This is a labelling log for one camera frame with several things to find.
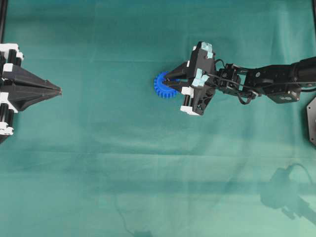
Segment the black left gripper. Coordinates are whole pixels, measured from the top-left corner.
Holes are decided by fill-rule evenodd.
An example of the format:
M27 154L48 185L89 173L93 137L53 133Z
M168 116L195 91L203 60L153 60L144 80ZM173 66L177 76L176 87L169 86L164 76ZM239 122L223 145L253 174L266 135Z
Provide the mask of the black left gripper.
M14 114L62 94L60 87L21 68L23 60L18 44L0 44L0 143L14 134Z

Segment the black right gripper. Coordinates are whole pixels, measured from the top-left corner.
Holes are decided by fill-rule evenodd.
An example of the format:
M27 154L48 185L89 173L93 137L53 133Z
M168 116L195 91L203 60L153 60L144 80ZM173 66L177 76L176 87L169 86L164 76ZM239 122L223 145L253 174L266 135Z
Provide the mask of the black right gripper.
M213 74L215 74L215 59L212 44L200 41L193 47L189 61L164 76L166 80L184 79L188 82L164 84L185 96L181 111L192 116L202 116L215 94L210 82L210 75Z

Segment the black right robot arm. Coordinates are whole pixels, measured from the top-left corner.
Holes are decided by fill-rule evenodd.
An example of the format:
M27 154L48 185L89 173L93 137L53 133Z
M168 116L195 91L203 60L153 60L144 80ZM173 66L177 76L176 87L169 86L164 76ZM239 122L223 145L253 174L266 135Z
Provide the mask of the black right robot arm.
M243 105L262 95L278 104L298 102L302 92L316 89L316 59L289 65L244 68L226 64L217 69L212 44L200 41L191 57L164 76L163 84L182 95L181 111L202 116L216 91L235 96Z

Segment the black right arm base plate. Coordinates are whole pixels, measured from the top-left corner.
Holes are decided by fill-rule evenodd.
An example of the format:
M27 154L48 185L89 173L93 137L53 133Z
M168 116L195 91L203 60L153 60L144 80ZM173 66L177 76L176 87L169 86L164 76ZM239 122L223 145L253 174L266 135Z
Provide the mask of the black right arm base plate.
M316 146L316 97L306 106L309 141Z

